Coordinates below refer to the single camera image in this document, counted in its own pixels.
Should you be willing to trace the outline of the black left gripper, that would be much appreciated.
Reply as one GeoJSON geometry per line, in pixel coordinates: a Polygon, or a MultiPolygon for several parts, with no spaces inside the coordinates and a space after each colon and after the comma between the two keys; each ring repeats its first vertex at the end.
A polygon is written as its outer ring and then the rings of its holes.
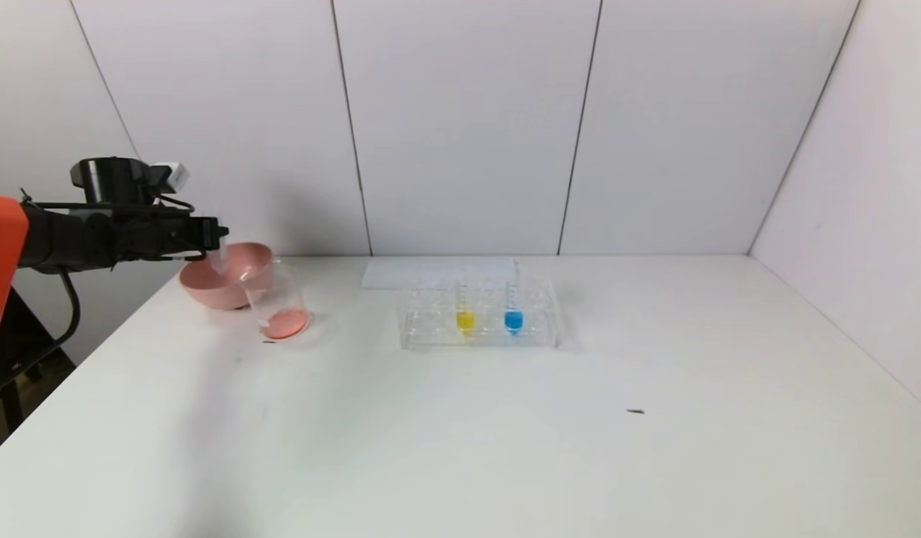
{"type": "Polygon", "coordinates": [[[204,259],[230,232],[215,217],[160,218],[155,229],[152,255],[166,259],[204,259]]]}

